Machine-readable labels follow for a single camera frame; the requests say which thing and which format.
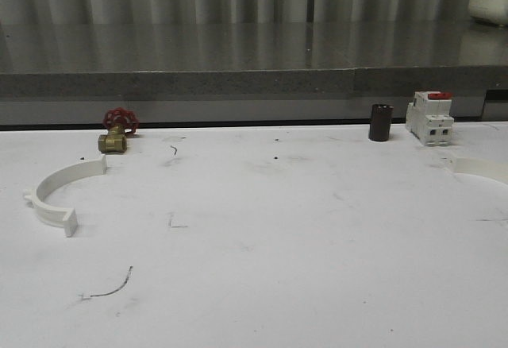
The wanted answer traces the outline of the white half pipe clamp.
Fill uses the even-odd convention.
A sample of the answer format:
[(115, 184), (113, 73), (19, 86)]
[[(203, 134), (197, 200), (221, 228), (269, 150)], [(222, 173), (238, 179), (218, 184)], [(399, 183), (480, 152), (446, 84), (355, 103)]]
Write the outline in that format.
[(63, 229), (66, 237), (72, 237), (77, 230), (77, 216), (73, 207), (58, 207), (45, 202), (56, 189), (73, 181), (76, 167), (72, 164), (51, 173), (36, 187), (23, 192), (23, 198), (32, 205), (42, 223)]
[(466, 157), (449, 157), (448, 167), (454, 173), (481, 176), (503, 184), (508, 183), (507, 163)]

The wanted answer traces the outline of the grey stone counter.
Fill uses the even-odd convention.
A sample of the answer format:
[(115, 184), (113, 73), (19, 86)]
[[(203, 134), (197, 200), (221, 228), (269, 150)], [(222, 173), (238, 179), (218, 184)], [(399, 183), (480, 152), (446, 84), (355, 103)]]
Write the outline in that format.
[(415, 91), (507, 118), (507, 31), (473, 21), (4, 25), (1, 124), (360, 122)]

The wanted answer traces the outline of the dark brown pipe coupling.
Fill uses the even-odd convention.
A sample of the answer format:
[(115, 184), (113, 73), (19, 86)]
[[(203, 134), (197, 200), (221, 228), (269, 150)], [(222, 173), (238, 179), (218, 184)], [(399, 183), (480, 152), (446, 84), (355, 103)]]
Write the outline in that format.
[(393, 106), (387, 104), (373, 104), (371, 106), (371, 121), (368, 133), (368, 138), (371, 141), (388, 141), (393, 109)]

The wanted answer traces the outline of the brass valve red handwheel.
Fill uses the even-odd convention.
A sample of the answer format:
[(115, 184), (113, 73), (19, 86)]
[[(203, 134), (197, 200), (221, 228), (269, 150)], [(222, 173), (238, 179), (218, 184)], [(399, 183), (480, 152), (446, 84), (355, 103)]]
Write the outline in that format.
[(139, 121), (131, 110), (118, 107), (105, 113), (102, 124), (107, 134), (99, 136), (98, 150), (101, 153), (124, 153), (127, 137), (136, 133)]

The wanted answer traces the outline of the white circuit breaker red switch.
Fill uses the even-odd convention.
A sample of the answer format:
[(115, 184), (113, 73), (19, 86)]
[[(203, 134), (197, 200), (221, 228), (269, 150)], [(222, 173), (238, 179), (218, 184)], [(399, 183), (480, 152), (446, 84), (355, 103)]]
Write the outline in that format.
[(452, 93), (416, 91), (406, 111), (406, 129), (425, 146), (446, 146), (452, 140)]

